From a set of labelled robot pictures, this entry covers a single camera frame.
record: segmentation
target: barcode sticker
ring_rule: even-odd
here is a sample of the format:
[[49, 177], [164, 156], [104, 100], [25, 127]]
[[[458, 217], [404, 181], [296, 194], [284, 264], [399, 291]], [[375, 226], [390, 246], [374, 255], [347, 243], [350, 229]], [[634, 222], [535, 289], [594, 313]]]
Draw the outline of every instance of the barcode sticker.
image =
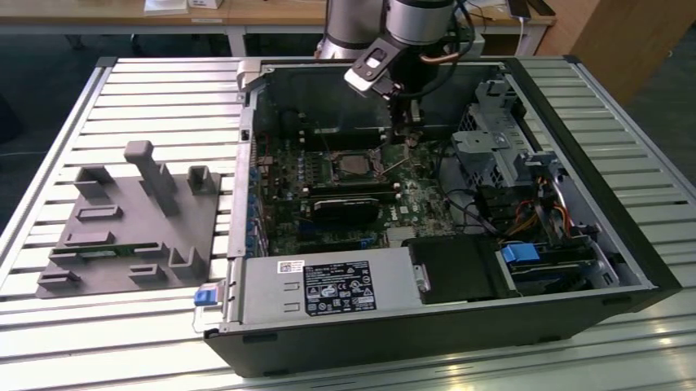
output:
[[304, 261], [279, 261], [277, 262], [277, 273], [299, 273], [304, 267]]

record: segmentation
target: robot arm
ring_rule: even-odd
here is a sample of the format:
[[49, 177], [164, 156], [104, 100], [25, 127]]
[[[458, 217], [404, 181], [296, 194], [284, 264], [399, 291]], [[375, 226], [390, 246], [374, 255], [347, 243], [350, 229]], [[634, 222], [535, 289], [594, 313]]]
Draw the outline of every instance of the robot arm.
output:
[[427, 86], [435, 66], [455, 63], [470, 48], [471, 41], [444, 51], [456, 7], [472, 29], [462, 0], [328, 0], [319, 58], [356, 59], [344, 79], [360, 94], [419, 99], [447, 78]]

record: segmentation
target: black wire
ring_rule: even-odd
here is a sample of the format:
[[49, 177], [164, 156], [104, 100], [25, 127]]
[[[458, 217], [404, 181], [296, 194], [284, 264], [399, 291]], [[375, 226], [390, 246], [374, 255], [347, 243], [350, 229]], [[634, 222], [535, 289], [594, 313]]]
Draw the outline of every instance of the black wire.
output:
[[478, 11], [481, 12], [481, 15], [471, 14], [471, 13], [470, 14], [476, 16], [476, 17], [479, 17], [482, 19], [482, 33], [485, 34], [486, 33], [486, 28], [487, 28], [486, 20], [493, 20], [493, 18], [489, 18], [487, 16], [482, 15], [482, 8], [476, 4], [474, 4], [472, 2], [468, 2], [468, 0], [466, 0], [466, 3], [471, 4], [475, 8], [478, 8]]
[[[454, 75], [454, 70], [456, 70], [456, 64], [459, 63], [460, 57], [466, 54], [466, 52], [470, 50], [470, 48], [474, 45], [474, 40], [476, 39], [476, 32], [474, 29], [474, 22], [470, 19], [468, 11], [466, 10], [466, 6], [463, 3], [463, 0], [455, 0], [456, 6], [459, 7], [459, 10], [464, 14], [466, 23], [468, 24], [468, 32], [470, 32], [470, 39], [466, 41], [466, 45], [459, 48], [459, 57], [452, 61], [451, 66], [447, 69], [447, 73], [442, 77], [439, 77], [435, 81], [432, 81], [419, 92], [412, 93], [400, 93], [396, 95], [398, 99], [419, 99], [423, 98], [427, 94], [430, 94], [434, 90], [436, 90], [444, 82], [448, 80], [448, 78]], [[454, 15], [456, 13], [456, 10], [454, 9], [451, 19], [454, 22], [454, 36], [456, 42], [460, 40], [460, 33], [459, 33], [459, 22], [456, 21], [456, 16]]]
[[458, 210], [462, 211], [462, 213], [464, 214], [464, 223], [466, 223], [466, 216], [468, 216], [470, 218], [472, 218], [478, 224], [481, 224], [481, 227], [483, 228], [483, 230], [486, 230], [486, 232], [490, 234], [490, 235], [494, 235], [497, 237], [501, 237], [501, 238], [506, 238], [509, 239], [509, 236], [505, 235], [503, 233], [501, 233], [498, 230], [495, 230], [494, 228], [491, 229], [491, 227], [486, 224], [486, 220], [479, 216], [479, 215], [475, 215], [471, 211], [467, 210], [467, 208], [470, 207], [470, 205], [472, 204], [468, 203], [466, 206], [460, 206], [459, 204], [456, 204], [451, 198], [448, 198], [448, 194], [455, 192], [455, 191], [470, 191], [467, 189], [451, 189], [450, 191], [444, 191], [444, 189], [442, 188], [442, 182], [439, 180], [439, 172], [440, 172], [440, 169], [442, 169], [442, 160], [444, 158], [444, 151], [447, 150], [447, 142], [443, 142], [442, 143], [442, 147], [440, 147], [440, 151], [439, 151], [439, 156], [438, 156], [438, 161], [436, 161], [436, 166], [435, 166], [435, 180], [436, 180], [436, 188], [439, 190], [439, 192], [442, 193], [442, 196], [444, 197], [444, 200], [448, 202], [448, 204]]

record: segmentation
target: motherboard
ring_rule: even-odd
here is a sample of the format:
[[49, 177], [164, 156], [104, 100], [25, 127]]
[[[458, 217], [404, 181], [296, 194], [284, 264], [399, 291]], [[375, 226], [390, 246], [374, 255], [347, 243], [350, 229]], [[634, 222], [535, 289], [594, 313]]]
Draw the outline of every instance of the motherboard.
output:
[[303, 141], [259, 142], [269, 255], [399, 247], [454, 232], [431, 143], [342, 150], [324, 135], [318, 147]]

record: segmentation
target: desk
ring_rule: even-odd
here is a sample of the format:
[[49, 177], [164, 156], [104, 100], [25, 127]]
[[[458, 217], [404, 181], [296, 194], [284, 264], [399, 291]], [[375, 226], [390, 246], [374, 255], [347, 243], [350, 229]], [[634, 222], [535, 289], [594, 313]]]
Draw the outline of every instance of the desk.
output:
[[144, 0], [2, 0], [0, 34], [224, 34], [231, 3], [144, 16]]
[[[322, 33], [324, 31], [323, 0], [232, 0], [227, 21], [229, 27], [231, 53], [247, 55], [243, 36], [264, 33]], [[531, 20], [525, 25], [522, 38], [522, 55], [534, 55], [546, 28], [555, 22], [553, 16], [541, 16], [530, 9]], [[505, 7], [485, 7], [483, 19], [471, 16], [474, 25], [486, 34], [518, 35], [519, 22], [507, 16]]]
[[[486, 34], [518, 34], [519, 25], [503, 7], [482, 9]], [[472, 16], [483, 26], [482, 19]], [[522, 53], [533, 55], [554, 18], [531, 10]], [[188, 14], [144, 16], [143, 0], [2, 0], [0, 33], [5, 34], [195, 34], [219, 33], [231, 53], [247, 55], [249, 33], [322, 33], [323, 0], [225, 0], [217, 10], [191, 8]]]

